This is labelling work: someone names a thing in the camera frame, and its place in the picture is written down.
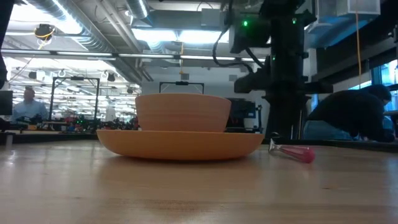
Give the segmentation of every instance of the pink handle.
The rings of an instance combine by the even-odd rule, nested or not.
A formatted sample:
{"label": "pink handle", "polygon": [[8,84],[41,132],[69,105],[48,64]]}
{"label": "pink handle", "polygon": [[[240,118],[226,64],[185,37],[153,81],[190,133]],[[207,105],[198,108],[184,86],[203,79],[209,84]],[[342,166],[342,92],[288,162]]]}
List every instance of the pink handle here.
{"label": "pink handle", "polygon": [[305,163],[311,163],[315,159],[315,153],[310,147],[281,146],[279,150]]}

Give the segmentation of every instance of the wooden table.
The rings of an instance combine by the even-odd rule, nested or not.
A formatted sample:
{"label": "wooden table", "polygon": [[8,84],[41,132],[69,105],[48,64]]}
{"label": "wooden table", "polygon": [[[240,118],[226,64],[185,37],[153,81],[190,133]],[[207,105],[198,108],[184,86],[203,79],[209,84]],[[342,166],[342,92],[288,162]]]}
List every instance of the wooden table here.
{"label": "wooden table", "polygon": [[98,141],[14,149],[0,149],[1,224],[398,223],[395,154],[319,147],[313,164],[265,150],[176,163],[119,157]]}

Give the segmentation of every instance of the man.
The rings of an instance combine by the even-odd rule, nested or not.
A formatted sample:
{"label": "man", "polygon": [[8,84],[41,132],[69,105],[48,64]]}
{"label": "man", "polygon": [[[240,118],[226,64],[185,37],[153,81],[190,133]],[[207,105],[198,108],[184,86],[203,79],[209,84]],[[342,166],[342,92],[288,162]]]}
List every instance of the man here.
{"label": "man", "polygon": [[37,114],[42,117],[42,119],[49,118],[49,112],[45,108],[44,104],[34,100],[35,91],[31,88],[26,88],[24,92],[24,101],[15,105],[12,111],[11,122],[15,123],[17,118],[22,116],[33,118]]}
{"label": "man", "polygon": [[384,106],[390,101],[391,93],[383,85],[334,93],[308,116],[303,139],[353,140],[360,135],[392,142],[395,137],[391,130],[383,128]]}

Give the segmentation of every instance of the dark jacket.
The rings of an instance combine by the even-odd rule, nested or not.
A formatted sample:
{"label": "dark jacket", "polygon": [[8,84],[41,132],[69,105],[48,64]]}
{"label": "dark jacket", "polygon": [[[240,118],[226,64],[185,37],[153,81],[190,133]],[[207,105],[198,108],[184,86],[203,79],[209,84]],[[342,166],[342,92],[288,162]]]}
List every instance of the dark jacket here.
{"label": "dark jacket", "polygon": [[325,121],[335,128],[379,142],[392,142],[391,130],[383,128],[384,103],[391,94],[383,85],[361,90],[345,90],[326,97],[308,116],[308,120]]}

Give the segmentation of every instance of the blue shirt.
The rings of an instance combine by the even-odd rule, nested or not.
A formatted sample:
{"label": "blue shirt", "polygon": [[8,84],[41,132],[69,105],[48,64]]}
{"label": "blue shirt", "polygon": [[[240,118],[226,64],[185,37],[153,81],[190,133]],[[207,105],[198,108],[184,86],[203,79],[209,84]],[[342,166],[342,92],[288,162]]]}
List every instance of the blue shirt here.
{"label": "blue shirt", "polygon": [[25,103],[24,101],[15,105],[12,111],[11,122],[15,123],[17,118],[25,116],[28,118],[33,118],[35,115],[41,115],[42,119],[49,118],[49,112],[44,106],[44,103],[38,101],[32,101],[31,103]]}

